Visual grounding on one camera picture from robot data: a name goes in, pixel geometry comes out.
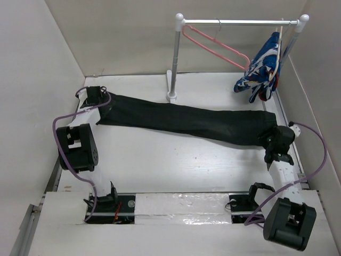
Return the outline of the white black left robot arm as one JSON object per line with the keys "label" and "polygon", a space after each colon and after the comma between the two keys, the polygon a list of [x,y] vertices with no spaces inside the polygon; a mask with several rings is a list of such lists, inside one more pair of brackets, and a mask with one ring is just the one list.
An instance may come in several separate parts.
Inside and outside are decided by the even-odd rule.
{"label": "white black left robot arm", "polygon": [[91,186],[93,193],[85,201],[88,206],[96,204],[111,212],[118,207],[118,194],[111,181],[95,172],[99,151],[93,135],[101,116],[110,110],[111,96],[104,86],[89,86],[79,89],[76,98],[79,100],[76,112],[57,117],[52,124],[60,165]]}

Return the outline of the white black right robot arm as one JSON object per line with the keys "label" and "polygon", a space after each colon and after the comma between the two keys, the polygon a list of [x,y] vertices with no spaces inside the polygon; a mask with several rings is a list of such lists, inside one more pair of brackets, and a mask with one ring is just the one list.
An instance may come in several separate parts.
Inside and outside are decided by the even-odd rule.
{"label": "white black right robot arm", "polygon": [[251,186],[246,203],[254,212],[244,224],[262,222],[265,240],[304,251],[316,220],[316,210],[308,206],[300,194],[298,184],[301,181],[289,154],[291,144],[300,133],[299,127],[290,123],[272,127],[259,135],[273,184]]}

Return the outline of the black denim trousers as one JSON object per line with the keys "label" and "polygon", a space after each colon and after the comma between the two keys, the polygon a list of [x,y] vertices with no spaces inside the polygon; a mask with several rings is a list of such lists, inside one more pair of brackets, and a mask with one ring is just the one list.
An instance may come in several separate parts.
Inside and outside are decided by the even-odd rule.
{"label": "black denim trousers", "polygon": [[238,146],[260,146],[257,137],[277,125],[275,114],[263,110],[216,111],[116,94],[99,112],[102,125],[188,134]]}

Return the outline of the pink plastic hanger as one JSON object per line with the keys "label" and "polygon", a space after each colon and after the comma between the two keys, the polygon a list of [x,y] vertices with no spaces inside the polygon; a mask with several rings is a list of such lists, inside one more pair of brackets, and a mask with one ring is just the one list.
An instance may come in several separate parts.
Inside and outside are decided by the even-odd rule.
{"label": "pink plastic hanger", "polygon": [[[243,65],[236,63],[235,61],[233,61],[233,60],[227,58],[227,57],[224,56],[224,55],[219,54],[217,51],[215,51],[215,50],[213,50],[213,49],[211,49],[211,48],[205,46],[204,44],[200,43],[199,41],[195,40],[193,37],[191,37],[190,35],[188,35],[188,34],[186,33],[186,30],[187,30],[187,29],[189,29],[190,31],[196,33],[197,35],[203,37],[204,39],[210,41],[211,43],[214,43],[215,45],[218,45],[219,47],[221,47],[221,48],[223,48],[223,49],[225,49],[225,50],[227,50],[227,51],[229,51],[229,52],[232,52],[232,53],[234,53],[236,56],[242,58],[242,59],[244,60]],[[235,67],[237,67],[237,68],[239,68],[239,69],[241,69],[241,70],[243,70],[243,71],[246,71],[246,69],[247,69],[247,68],[249,67],[249,65],[250,65],[250,59],[249,59],[245,54],[243,54],[243,53],[241,53],[240,51],[237,51],[236,49],[234,49],[234,48],[232,48],[232,47],[230,47],[230,46],[228,46],[228,45],[226,45],[226,44],[220,42],[219,40],[217,40],[216,37],[211,37],[211,36],[209,36],[209,35],[203,33],[202,31],[198,30],[197,28],[195,28],[195,27],[193,27],[193,26],[191,26],[191,25],[184,25],[184,26],[182,27],[181,33],[182,33],[182,35],[183,35],[186,39],[188,39],[189,41],[191,41],[192,43],[194,43],[194,44],[197,45],[198,47],[202,48],[203,50],[207,51],[208,53],[210,53],[210,54],[212,54],[212,55],[218,57],[218,58],[221,59],[221,60],[224,60],[225,62],[228,62],[229,64],[231,64],[231,65],[233,65],[233,66],[235,66]]]}

